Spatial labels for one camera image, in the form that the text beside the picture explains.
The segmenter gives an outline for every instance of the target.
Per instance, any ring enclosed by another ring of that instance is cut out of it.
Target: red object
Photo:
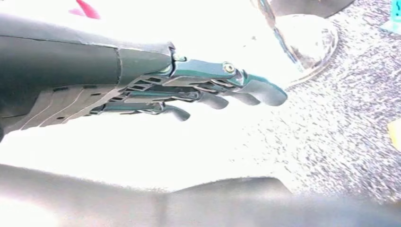
[[[76,2],[78,3],[78,8],[69,10],[69,13],[93,19],[100,19],[100,15],[94,7],[83,0],[76,0]]]

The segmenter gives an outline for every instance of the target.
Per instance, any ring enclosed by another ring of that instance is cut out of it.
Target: prosthetic hand
[[[0,21],[0,139],[103,113],[171,113],[185,121],[189,113],[169,105],[176,100],[222,109],[224,96],[247,105],[287,99],[265,77],[180,56],[170,42],[141,41],[135,28],[136,37],[124,37],[98,20],[4,10]]]

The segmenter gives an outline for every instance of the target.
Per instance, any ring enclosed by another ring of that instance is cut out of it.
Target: metal screw
[[[174,59],[174,61],[186,61],[187,60],[187,58],[185,56],[180,56],[176,53],[173,54],[173,59]]]
[[[228,73],[233,73],[235,72],[235,67],[232,64],[226,63],[223,65],[223,69],[224,71],[228,72]]]

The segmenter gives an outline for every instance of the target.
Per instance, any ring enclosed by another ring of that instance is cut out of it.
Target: yellow object
[[[393,146],[401,151],[401,119],[388,124],[388,130]]]

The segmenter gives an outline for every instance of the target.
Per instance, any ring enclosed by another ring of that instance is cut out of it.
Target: black object
[[[274,14],[312,14],[329,17],[350,5],[354,0],[271,0]]]

